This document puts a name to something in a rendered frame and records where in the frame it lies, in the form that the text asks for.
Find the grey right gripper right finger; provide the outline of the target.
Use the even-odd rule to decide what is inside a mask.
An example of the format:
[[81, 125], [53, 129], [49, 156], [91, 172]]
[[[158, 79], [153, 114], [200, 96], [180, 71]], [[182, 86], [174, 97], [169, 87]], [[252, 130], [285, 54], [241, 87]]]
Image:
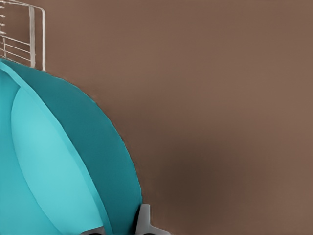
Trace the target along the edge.
[[149, 204], [142, 204], [140, 206], [136, 235], [169, 235], [169, 232], [151, 225], [151, 207]]

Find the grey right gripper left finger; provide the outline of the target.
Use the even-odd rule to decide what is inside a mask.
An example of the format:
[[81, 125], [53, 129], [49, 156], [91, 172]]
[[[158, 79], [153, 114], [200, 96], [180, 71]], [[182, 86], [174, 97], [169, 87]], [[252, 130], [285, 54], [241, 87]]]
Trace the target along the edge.
[[106, 235], [104, 227], [98, 227], [82, 232], [82, 235]]

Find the teal round plate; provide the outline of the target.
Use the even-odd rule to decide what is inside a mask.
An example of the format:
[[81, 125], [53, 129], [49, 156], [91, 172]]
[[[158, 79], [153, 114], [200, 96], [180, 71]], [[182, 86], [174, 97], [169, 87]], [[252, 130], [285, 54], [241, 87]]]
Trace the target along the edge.
[[0, 235], [131, 235], [141, 203], [133, 161], [97, 104], [0, 59]]

